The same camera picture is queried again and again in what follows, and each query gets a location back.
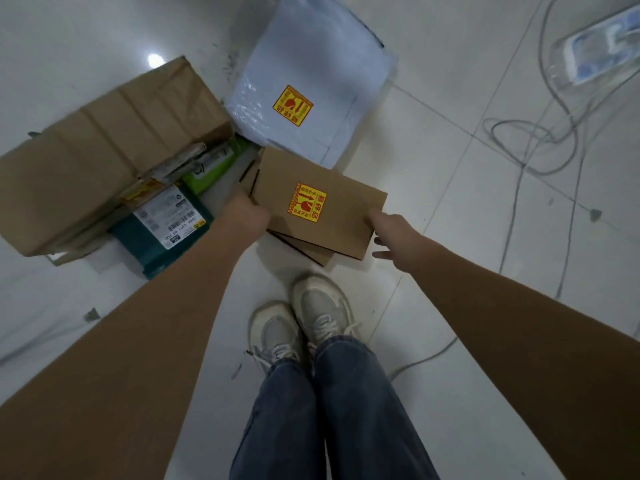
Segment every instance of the stack of packages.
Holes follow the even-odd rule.
[[[0,158],[0,234],[58,265],[112,233],[152,278],[208,229],[197,195],[255,146],[237,130],[267,147],[244,183],[272,211],[269,230],[323,266],[334,252],[363,259],[364,215],[386,194],[330,168],[394,63],[334,0],[280,0],[227,109],[180,57]]]

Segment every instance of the flat cardboard box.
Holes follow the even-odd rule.
[[[251,165],[249,165],[247,170],[245,170],[243,176],[240,178],[240,186],[244,188],[245,192],[249,194],[252,192],[259,169],[259,161],[254,161],[251,163]],[[309,242],[300,241],[299,239],[295,239],[293,237],[289,237],[273,231],[269,231],[269,233],[275,238],[284,242],[284,244],[304,254],[304,256],[308,257],[309,259],[311,259],[311,261],[314,261],[322,267],[327,266],[329,264],[329,261],[331,261],[331,258],[335,254],[333,251],[321,248],[320,246],[316,246],[315,244],[311,244]]]
[[[224,108],[180,57],[80,108],[0,158],[0,234],[25,256],[62,250],[164,188],[145,177],[194,143],[233,136]]]
[[[373,229],[369,209],[387,194],[302,157],[267,148],[252,197],[271,212],[268,229],[359,260]]]

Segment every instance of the white sneaker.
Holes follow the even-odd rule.
[[[300,325],[286,303],[274,301],[254,311],[249,322],[249,351],[265,373],[281,358],[301,362],[304,346]]]
[[[353,319],[349,300],[338,285],[312,274],[293,285],[291,305],[313,351],[326,339],[352,335],[360,323]]]

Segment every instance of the forearm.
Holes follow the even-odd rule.
[[[414,279],[565,476],[636,475],[638,343],[432,242],[419,254]]]
[[[0,408],[2,478],[158,478],[247,243],[220,220]]]

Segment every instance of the blue jeans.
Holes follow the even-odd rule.
[[[438,480],[376,356],[353,337],[316,350],[311,378],[293,359],[271,366],[244,431],[231,480]]]

